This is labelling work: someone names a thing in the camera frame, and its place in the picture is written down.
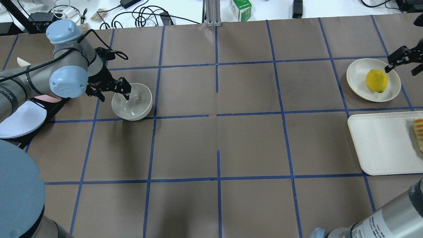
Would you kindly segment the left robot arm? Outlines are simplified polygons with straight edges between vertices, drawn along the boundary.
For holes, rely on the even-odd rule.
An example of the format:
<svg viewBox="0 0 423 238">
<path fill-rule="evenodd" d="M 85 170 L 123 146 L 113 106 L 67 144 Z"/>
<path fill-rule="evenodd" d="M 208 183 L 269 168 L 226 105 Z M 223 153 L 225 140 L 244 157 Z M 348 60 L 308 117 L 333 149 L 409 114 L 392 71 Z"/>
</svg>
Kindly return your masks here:
<svg viewBox="0 0 423 238">
<path fill-rule="evenodd" d="M 71 20 L 58 20 L 46 30 L 54 45 L 53 60 L 1 72 L 1 121 L 29 99 L 48 94 L 78 98 L 83 94 L 104 101 L 112 91 L 129 100 L 131 85 L 115 80 L 105 62 Z M 45 185 L 33 159 L 18 146 L 1 140 L 1 237 L 71 238 L 45 215 Z"/>
</svg>

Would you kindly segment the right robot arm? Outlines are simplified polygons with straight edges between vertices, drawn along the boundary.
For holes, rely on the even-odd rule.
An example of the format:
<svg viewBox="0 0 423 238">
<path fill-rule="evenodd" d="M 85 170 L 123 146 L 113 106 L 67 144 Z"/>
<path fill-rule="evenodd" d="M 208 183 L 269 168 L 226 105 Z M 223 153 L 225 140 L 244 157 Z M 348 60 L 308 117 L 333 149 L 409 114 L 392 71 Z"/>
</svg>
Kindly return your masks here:
<svg viewBox="0 0 423 238">
<path fill-rule="evenodd" d="M 388 73 L 395 67 L 420 63 L 411 73 L 422 72 L 422 39 L 414 48 L 399 47 L 388 57 Z M 408 190 L 382 206 L 364 220 L 349 227 L 340 227 L 326 232 L 316 228 L 309 238 L 422 238 L 423 237 L 423 196 L 422 178 Z"/>
</svg>

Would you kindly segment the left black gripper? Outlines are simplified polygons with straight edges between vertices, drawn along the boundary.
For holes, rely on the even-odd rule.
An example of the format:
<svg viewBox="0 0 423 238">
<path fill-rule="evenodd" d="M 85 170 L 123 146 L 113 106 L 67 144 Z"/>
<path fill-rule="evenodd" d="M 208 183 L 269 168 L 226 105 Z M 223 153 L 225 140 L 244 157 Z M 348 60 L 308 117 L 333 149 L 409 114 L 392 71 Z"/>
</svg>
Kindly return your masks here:
<svg viewBox="0 0 423 238">
<path fill-rule="evenodd" d="M 131 84 L 125 77 L 114 80 L 106 66 L 103 66 L 97 74 L 89 76 L 87 84 L 87 95 L 89 97 L 97 97 L 101 102 L 105 101 L 103 92 L 112 91 L 121 94 L 126 100 L 129 100 L 131 90 Z"/>
</svg>

